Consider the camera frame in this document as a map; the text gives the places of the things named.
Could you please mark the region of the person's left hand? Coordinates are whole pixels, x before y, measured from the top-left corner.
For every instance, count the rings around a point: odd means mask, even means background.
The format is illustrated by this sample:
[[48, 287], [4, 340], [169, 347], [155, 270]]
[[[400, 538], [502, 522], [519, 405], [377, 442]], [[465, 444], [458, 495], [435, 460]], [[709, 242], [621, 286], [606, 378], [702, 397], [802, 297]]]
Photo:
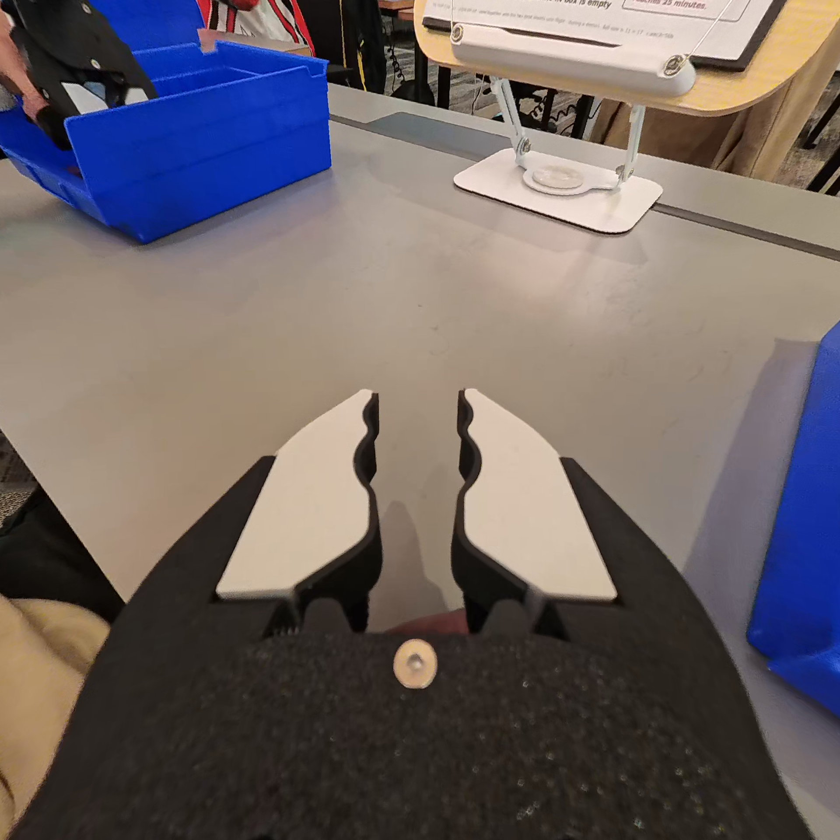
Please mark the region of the person's left hand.
[[27, 119], [40, 126], [39, 116], [48, 108], [48, 103], [29, 79], [26, 65], [11, 38], [11, 32], [10, 18], [1, 11], [2, 83], [12, 93], [21, 97]]

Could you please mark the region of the printed instruction sheet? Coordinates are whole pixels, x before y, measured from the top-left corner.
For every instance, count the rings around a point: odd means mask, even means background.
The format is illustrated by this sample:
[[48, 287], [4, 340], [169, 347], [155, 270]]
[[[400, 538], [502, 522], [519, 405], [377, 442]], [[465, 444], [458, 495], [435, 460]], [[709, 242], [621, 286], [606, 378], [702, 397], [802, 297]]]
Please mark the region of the printed instruction sheet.
[[696, 67], [743, 71], [785, 1], [432, 1], [423, 24], [484, 25], [607, 46], [687, 55]]

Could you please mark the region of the blue plastic bin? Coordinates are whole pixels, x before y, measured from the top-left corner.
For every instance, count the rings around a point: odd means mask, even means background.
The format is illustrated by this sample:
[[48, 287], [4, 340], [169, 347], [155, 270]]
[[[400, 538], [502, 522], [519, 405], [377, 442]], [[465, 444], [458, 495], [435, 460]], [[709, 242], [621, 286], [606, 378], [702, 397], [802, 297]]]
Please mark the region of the blue plastic bin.
[[839, 326], [812, 367], [747, 640], [770, 672], [839, 716]]
[[90, 1], [132, 52], [197, 44], [205, 28], [196, 1]]
[[68, 119], [70, 151], [3, 112], [14, 168], [142, 244], [330, 168], [327, 61], [227, 41], [135, 57], [160, 96]]

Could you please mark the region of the person's dark trousers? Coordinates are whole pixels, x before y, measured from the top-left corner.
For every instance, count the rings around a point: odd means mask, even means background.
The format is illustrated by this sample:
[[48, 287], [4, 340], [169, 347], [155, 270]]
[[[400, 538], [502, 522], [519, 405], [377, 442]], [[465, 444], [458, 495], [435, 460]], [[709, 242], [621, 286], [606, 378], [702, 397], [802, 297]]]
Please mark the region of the person's dark trousers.
[[108, 577], [42, 487], [1, 530], [1, 593], [62, 602], [112, 625], [124, 607]]

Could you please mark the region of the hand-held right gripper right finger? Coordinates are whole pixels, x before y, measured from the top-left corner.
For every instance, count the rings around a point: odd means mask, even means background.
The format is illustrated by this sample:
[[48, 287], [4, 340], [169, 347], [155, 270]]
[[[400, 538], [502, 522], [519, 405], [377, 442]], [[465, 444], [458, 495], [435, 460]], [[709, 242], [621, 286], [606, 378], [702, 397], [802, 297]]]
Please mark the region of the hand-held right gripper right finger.
[[617, 588], [554, 447], [476, 388], [458, 392], [462, 486], [451, 572], [469, 632], [511, 602], [539, 626], [556, 604], [616, 606]]

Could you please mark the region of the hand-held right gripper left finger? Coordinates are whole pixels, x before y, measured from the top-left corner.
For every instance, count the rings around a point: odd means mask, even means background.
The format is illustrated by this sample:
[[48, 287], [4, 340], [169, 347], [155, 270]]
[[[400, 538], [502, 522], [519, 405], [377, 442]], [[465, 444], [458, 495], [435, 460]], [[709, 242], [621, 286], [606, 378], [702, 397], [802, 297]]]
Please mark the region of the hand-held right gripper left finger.
[[366, 631], [382, 572], [372, 487], [379, 429], [379, 395], [360, 390], [276, 451], [216, 585], [219, 600], [277, 601], [290, 628], [329, 599], [353, 631]]

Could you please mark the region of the tan fabric cover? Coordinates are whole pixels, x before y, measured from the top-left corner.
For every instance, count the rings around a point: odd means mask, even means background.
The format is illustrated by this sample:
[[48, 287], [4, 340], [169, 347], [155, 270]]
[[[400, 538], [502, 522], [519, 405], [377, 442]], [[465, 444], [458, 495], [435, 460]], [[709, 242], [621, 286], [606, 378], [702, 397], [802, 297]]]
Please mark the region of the tan fabric cover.
[[759, 103], [717, 117], [647, 108], [639, 153], [772, 182], [832, 74], [805, 68]]

